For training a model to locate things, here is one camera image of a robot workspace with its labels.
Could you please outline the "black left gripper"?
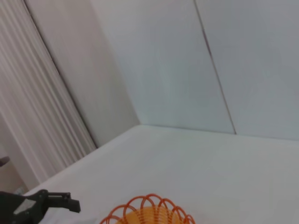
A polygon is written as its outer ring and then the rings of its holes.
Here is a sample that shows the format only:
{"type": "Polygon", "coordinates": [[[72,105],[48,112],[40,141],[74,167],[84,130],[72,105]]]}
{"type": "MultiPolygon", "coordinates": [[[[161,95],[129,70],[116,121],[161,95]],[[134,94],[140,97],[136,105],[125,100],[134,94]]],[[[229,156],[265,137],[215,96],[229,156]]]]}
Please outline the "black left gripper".
{"type": "Polygon", "coordinates": [[[50,193],[40,190],[29,196],[21,196],[2,191],[0,193],[0,222],[2,224],[38,224],[49,208],[64,208],[71,212],[80,213],[78,200],[67,193],[50,193]]]}

